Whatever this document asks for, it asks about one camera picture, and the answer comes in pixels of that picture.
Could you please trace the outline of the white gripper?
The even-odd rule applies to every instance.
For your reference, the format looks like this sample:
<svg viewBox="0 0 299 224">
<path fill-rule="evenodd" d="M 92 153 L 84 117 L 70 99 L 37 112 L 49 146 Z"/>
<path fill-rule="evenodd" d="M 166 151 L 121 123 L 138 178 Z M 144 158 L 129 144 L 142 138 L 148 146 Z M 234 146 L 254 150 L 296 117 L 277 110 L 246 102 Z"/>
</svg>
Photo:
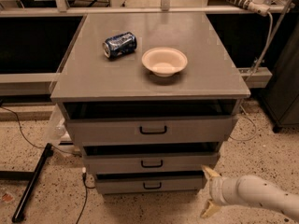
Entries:
<svg viewBox="0 0 299 224">
<path fill-rule="evenodd" d="M 201 218 L 209 218 L 221 210 L 221 205 L 228 203 L 224 199 L 222 184 L 224 178 L 209 166 L 202 166 L 202 170 L 207 180 L 209 180 L 209 194 L 212 198 L 206 201 L 205 207 L 200 214 Z"/>
</svg>

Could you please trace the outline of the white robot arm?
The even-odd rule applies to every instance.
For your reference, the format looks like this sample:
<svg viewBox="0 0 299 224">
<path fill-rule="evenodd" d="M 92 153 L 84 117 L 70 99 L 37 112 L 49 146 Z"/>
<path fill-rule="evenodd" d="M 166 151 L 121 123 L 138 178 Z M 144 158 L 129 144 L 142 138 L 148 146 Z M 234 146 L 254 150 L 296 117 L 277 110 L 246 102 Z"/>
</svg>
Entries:
<svg viewBox="0 0 299 224">
<path fill-rule="evenodd" d="M 223 206 L 243 205 L 278 212 L 294 221 L 299 221 L 299 195 L 282 190 L 280 187 L 256 175 L 223 177 L 208 166 L 202 170 L 209 183 L 210 199 L 201 213 L 209 218 Z"/>
</svg>

